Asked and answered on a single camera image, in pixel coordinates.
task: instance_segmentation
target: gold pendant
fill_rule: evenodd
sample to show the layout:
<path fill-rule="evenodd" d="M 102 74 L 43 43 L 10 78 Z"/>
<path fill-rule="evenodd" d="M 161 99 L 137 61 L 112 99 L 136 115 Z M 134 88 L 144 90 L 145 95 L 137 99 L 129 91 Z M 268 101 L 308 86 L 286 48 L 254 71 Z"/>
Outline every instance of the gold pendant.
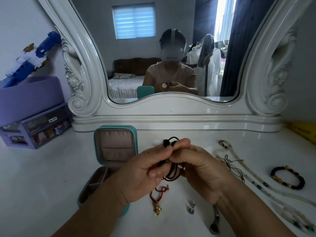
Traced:
<path fill-rule="evenodd" d="M 160 208 L 159 204 L 155 203 L 154 212 L 156 213 L 157 216 L 159 215 L 160 211 L 161 211 L 161 208 Z"/>

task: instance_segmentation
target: blue building block toy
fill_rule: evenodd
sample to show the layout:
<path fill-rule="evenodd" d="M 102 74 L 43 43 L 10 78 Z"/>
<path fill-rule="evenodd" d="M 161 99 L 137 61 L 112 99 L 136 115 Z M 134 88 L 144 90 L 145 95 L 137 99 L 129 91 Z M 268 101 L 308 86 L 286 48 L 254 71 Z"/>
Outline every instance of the blue building block toy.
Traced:
<path fill-rule="evenodd" d="M 32 43 L 24 48 L 24 54 L 16 59 L 14 67 L 6 73 L 7 77 L 0 81 L 0 88 L 16 86 L 37 68 L 42 67 L 47 61 L 45 53 L 58 43 L 61 43 L 61 36 L 51 31 L 38 47 Z"/>

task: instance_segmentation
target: pink shirt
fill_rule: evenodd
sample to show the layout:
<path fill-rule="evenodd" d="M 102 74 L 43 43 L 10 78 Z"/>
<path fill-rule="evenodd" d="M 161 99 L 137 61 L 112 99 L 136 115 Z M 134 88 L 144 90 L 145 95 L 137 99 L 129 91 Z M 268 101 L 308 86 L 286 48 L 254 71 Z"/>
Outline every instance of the pink shirt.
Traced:
<path fill-rule="evenodd" d="M 167 73 L 165 66 L 162 62 L 157 62 L 157 64 L 151 65 L 147 71 L 153 76 L 156 83 L 166 83 L 167 81 L 170 82 L 178 82 L 182 85 L 186 85 L 186 81 L 189 76 L 196 75 L 195 71 L 191 68 L 186 66 L 185 64 L 179 63 L 179 68 L 174 75 L 170 75 Z"/>

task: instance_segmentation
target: jewelry box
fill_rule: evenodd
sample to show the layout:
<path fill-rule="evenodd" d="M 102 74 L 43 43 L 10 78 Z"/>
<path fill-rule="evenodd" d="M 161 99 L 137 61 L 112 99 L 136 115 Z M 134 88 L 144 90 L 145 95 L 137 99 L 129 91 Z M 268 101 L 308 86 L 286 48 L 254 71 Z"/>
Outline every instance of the jewelry box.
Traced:
<path fill-rule="evenodd" d="M 137 131 L 129 125 L 104 125 L 93 135 L 95 153 L 102 165 L 91 176 L 81 191 L 77 203 L 81 205 L 94 191 L 129 159 L 138 154 Z M 129 204 L 122 215 L 128 211 Z"/>

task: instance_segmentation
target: yellow bag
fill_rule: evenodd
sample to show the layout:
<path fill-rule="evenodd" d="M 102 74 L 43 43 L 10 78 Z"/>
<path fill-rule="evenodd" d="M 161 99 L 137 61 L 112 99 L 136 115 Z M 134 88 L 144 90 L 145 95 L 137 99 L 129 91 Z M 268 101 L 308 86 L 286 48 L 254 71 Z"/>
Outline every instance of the yellow bag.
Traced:
<path fill-rule="evenodd" d="M 316 144 L 316 123 L 293 122 L 288 128 Z"/>

